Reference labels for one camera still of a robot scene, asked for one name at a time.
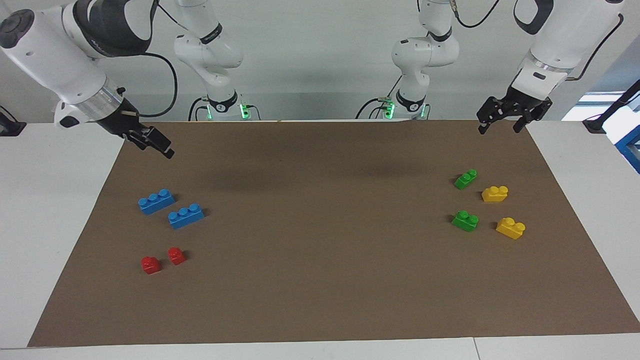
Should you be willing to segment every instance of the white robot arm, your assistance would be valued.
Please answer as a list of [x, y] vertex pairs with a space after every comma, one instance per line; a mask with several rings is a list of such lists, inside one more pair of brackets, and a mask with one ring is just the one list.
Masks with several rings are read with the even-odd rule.
[[210, 0], [175, 2], [179, 17], [189, 32], [175, 39], [173, 49], [178, 59], [202, 78], [212, 117], [216, 120], [247, 119], [250, 115], [242, 94], [234, 88], [227, 71], [242, 64], [242, 48], [223, 31]]
[[[57, 125], [95, 121], [140, 149], [152, 147], [171, 158], [171, 141], [140, 124], [124, 88], [94, 64], [99, 58], [144, 53], [156, 6], [157, 0], [78, 0], [45, 11], [19, 10], [0, 25], [0, 47], [26, 74], [58, 95]], [[135, 7], [147, 9], [149, 19], [133, 19]]]
[[622, 6], [623, 0], [518, 0], [516, 22], [536, 38], [506, 96], [489, 97], [477, 112], [480, 133], [510, 116], [520, 116], [513, 126], [517, 133], [542, 119], [552, 105], [549, 94], [601, 41]]
[[429, 89], [428, 67], [450, 65], [458, 59], [460, 45], [452, 35], [453, 13], [449, 0], [422, 0], [420, 23], [426, 37], [398, 41], [392, 53], [394, 64], [402, 71], [395, 94], [395, 117], [417, 118]]

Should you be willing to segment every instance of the green brick stud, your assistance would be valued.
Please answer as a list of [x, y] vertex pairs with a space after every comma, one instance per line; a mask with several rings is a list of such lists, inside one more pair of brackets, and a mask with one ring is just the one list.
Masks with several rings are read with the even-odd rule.
[[451, 223], [464, 231], [472, 232], [476, 229], [478, 221], [477, 216], [469, 215], [466, 211], [459, 211]]
[[454, 185], [456, 185], [457, 188], [462, 190], [467, 186], [469, 186], [471, 183], [473, 183], [477, 177], [478, 177], [478, 172], [475, 169], [471, 169], [468, 172], [465, 172], [464, 174], [462, 174], [456, 180], [456, 183]]

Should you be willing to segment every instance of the brown table surface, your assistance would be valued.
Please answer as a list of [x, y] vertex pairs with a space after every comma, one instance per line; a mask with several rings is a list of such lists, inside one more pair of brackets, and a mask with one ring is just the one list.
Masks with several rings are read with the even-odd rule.
[[[174, 159], [123, 146], [30, 347], [640, 332], [507, 122], [155, 125]], [[509, 197], [485, 204], [491, 185]], [[162, 188], [177, 203], [146, 217], [137, 200]], [[206, 218], [174, 231], [167, 214], [192, 202]], [[461, 209], [473, 233], [450, 224]], [[502, 217], [526, 224], [520, 240]]]

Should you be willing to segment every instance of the toy brick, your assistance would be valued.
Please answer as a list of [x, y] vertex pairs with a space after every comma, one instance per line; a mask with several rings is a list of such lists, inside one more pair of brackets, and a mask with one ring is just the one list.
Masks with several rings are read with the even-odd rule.
[[182, 208], [177, 213], [169, 214], [169, 224], [176, 230], [202, 219], [204, 219], [204, 214], [198, 204], [191, 204], [188, 208]]
[[495, 230], [500, 234], [504, 234], [514, 240], [517, 240], [522, 236], [525, 229], [526, 227], [523, 223], [516, 223], [512, 218], [503, 218], [500, 220]]
[[502, 202], [509, 195], [509, 188], [506, 186], [491, 186], [484, 189], [482, 199], [484, 202]]
[[472, 232], [476, 229], [478, 221], [477, 216], [469, 215], [466, 211], [459, 211], [451, 223], [464, 231]]
[[160, 267], [160, 262], [158, 259], [153, 258], [151, 256], [147, 256], [140, 261], [142, 265], [142, 270], [144, 270], [147, 274], [151, 275], [155, 272], [160, 271], [162, 268]]
[[169, 260], [171, 260], [174, 265], [180, 265], [186, 260], [184, 254], [182, 253], [182, 250], [180, 250], [179, 247], [170, 248], [168, 251], [168, 255]]
[[476, 180], [478, 176], [477, 171], [475, 171], [474, 169], [469, 170], [468, 172], [465, 172], [464, 174], [462, 174], [455, 182], [455, 186], [462, 190], [464, 188], [466, 188], [467, 186], [469, 186], [471, 183], [474, 182], [474, 180]]
[[138, 201], [140, 210], [142, 210], [145, 215], [151, 215], [173, 203], [175, 203], [173, 195], [171, 195], [167, 189], [162, 189], [158, 193], [153, 193], [149, 195], [148, 198], [142, 198]]

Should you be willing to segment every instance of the blue toy brick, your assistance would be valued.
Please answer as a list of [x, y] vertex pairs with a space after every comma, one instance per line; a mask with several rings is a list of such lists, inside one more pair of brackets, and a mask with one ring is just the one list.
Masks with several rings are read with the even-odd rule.
[[162, 210], [175, 202], [173, 195], [167, 189], [162, 189], [158, 193], [149, 195], [148, 198], [142, 198], [138, 201], [140, 209], [145, 215], [151, 215], [156, 211]]
[[640, 126], [631, 130], [627, 136], [618, 141], [616, 147], [636, 172], [640, 174], [640, 151], [636, 145], [638, 142], [640, 142]]
[[169, 224], [176, 230], [202, 219], [204, 219], [204, 214], [198, 204], [191, 204], [189, 208], [182, 208], [177, 213], [169, 214]]

